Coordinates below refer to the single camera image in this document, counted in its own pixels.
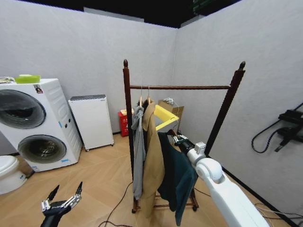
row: toilet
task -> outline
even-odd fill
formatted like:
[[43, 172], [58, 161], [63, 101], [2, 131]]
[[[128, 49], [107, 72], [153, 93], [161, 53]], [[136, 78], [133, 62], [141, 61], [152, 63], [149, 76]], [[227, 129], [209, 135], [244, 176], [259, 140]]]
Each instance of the toilet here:
[[0, 195], [21, 187], [27, 181], [18, 165], [19, 161], [14, 156], [0, 156]]

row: white cabinet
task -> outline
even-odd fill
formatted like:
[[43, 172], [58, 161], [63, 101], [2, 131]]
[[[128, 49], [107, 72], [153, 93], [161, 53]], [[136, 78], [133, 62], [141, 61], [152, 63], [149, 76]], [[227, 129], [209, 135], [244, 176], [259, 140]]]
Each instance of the white cabinet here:
[[114, 144], [105, 95], [74, 96], [68, 102], [86, 151]]

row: gray cardigan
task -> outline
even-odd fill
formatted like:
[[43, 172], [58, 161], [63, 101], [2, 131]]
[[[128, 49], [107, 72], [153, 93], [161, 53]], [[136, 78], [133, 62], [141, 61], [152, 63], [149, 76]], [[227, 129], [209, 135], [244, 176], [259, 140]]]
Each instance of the gray cardigan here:
[[134, 131], [134, 181], [133, 193], [136, 200], [142, 194], [143, 163], [145, 161], [144, 137], [142, 129], [143, 107], [134, 109], [132, 130]]

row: white washing machine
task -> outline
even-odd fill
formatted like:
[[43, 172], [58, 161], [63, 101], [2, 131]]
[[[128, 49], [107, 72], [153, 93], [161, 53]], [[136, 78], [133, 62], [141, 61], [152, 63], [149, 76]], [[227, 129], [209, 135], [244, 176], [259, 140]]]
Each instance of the white washing machine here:
[[36, 172], [79, 160], [82, 142], [58, 79], [0, 84], [0, 130]]

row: clothes rack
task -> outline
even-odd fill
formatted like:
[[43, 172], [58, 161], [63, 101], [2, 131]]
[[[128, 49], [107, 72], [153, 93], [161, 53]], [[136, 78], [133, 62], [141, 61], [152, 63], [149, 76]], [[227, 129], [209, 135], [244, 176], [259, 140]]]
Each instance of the clothes rack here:
[[[129, 79], [129, 69], [128, 69], [128, 61], [125, 59], [123, 62], [123, 76], [124, 76], [124, 91], [125, 91], [125, 102], [126, 102], [126, 111], [127, 111], [127, 124], [128, 124], [128, 139], [129, 139], [129, 152], [131, 159], [131, 167], [132, 167], [132, 177], [134, 179], [134, 140], [133, 140], [133, 130], [132, 127], [132, 104], [131, 104], [131, 89], [151, 89], [151, 90], [227, 90], [225, 98], [222, 102], [220, 111], [217, 115], [217, 118], [214, 122], [213, 129], [210, 133], [210, 136], [206, 143], [205, 155], [208, 157], [210, 150], [214, 144], [214, 141], [219, 133], [219, 130], [223, 124], [223, 121], [226, 117], [226, 114], [229, 110], [229, 107], [232, 104], [233, 98], [238, 90], [238, 87], [241, 83], [241, 80], [244, 76], [245, 70], [245, 62], [243, 61], [239, 69], [237, 69], [232, 77], [232, 81], [230, 85], [226, 86], [142, 86], [142, 85], [130, 85]], [[199, 207], [195, 192], [192, 190], [190, 195], [191, 203], [187, 203], [187, 206], [193, 206], [193, 210]], [[169, 205], [154, 205], [154, 207], [169, 207]], [[138, 206], [138, 201], [134, 198], [132, 213], [135, 213], [140, 207]]]

